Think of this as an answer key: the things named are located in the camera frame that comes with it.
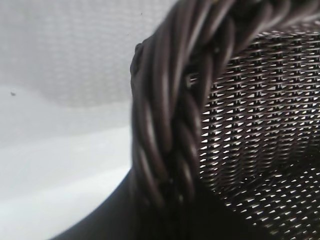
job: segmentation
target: woven texture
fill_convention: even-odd
[[[250,185],[243,183],[224,197],[226,205],[279,239],[319,239],[320,164],[319,156],[313,159],[316,164],[309,162],[311,158]]]
[[[181,0],[137,46],[131,188],[172,239],[199,176],[271,235],[319,239],[319,13],[316,0]]]
[[[213,83],[200,173],[213,190],[299,160],[320,143],[320,36],[259,38]]]

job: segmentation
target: white surface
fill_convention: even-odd
[[[175,0],[0,1],[0,240],[45,240],[130,168],[130,63]]]

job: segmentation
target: braided rim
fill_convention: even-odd
[[[314,21],[319,0],[180,0],[131,65],[135,198],[159,213],[190,203],[198,176],[201,114],[212,83],[260,33]],[[191,59],[198,82],[187,84]]]

